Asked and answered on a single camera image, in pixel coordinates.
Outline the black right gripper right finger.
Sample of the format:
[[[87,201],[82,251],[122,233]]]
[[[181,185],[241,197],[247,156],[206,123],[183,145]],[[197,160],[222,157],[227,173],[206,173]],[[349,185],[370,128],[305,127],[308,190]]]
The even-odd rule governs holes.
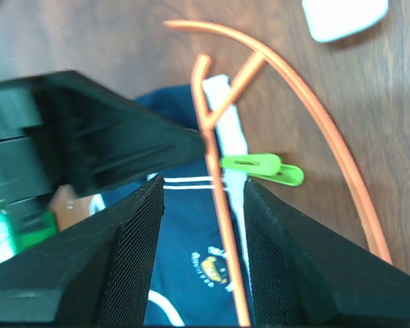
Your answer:
[[[410,327],[409,275],[253,179],[244,214],[259,325]]]

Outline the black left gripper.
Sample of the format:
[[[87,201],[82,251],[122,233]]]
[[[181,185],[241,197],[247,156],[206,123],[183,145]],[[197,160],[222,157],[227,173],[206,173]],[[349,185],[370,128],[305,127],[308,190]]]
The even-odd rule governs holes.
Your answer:
[[[204,153],[197,131],[76,71],[0,82],[0,201],[83,197]]]

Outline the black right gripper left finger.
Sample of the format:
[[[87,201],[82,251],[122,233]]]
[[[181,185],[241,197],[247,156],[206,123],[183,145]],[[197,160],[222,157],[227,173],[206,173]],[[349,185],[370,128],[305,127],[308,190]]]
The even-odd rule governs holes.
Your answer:
[[[142,325],[163,178],[0,264],[0,327]]]

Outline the navy blue underwear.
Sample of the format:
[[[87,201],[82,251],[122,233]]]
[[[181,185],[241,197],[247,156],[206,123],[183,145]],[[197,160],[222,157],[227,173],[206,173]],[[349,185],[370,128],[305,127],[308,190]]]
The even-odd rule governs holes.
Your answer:
[[[210,110],[216,110],[230,91],[230,78],[219,74],[203,81]],[[136,98],[145,108],[185,128],[198,130],[190,85],[155,90]],[[216,127],[219,156],[247,154],[236,105],[231,105]],[[165,212],[161,221],[144,325],[238,326],[227,251],[223,248],[215,212],[212,178],[204,159],[161,171],[165,179]],[[156,174],[97,194],[90,214],[110,206]],[[237,250],[247,254],[244,219],[246,174],[226,170],[223,180]],[[249,259],[240,258],[251,323],[255,325]]]

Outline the orange plastic hanger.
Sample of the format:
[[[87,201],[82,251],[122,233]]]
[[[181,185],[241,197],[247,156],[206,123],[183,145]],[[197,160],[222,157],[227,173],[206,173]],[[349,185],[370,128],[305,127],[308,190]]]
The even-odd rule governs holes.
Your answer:
[[[211,58],[206,54],[198,55],[191,73],[191,94],[197,123],[206,146],[204,159],[214,186],[213,201],[223,248],[228,254],[226,262],[233,286],[232,294],[239,325],[242,327],[251,325],[240,264],[240,258],[247,257],[247,254],[240,254],[237,250],[230,207],[223,187],[226,170],[220,166],[215,127],[230,105],[233,105],[243,95],[243,92],[249,87],[265,64],[270,65],[285,80],[323,134],[351,193],[370,252],[385,262],[392,263],[381,222],[351,151],[326,108],[292,66],[281,55],[261,41],[224,25],[202,20],[167,20],[164,24],[166,27],[177,31],[204,32],[224,36],[244,44],[252,51],[247,61],[233,78],[228,95],[219,107],[213,111],[208,107],[203,88],[203,81],[207,78],[210,69]]]

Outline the green clothespin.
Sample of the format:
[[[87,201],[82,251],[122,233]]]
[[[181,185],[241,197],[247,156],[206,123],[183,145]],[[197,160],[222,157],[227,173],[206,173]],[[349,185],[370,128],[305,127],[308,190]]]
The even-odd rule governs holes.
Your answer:
[[[220,166],[289,187],[298,187],[305,179],[300,167],[285,164],[279,156],[272,153],[223,156]]]

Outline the green plastic tray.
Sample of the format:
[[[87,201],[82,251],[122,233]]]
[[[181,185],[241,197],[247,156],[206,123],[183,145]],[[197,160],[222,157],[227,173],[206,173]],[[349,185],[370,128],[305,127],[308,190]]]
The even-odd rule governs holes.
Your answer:
[[[53,212],[18,222],[0,202],[0,264],[59,232]]]

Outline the white clothes rack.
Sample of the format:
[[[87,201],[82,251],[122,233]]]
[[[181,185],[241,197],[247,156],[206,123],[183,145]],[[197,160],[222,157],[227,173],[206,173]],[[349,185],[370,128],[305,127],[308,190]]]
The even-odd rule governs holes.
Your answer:
[[[320,43],[364,31],[389,10],[388,0],[303,0],[301,5],[311,37]]]

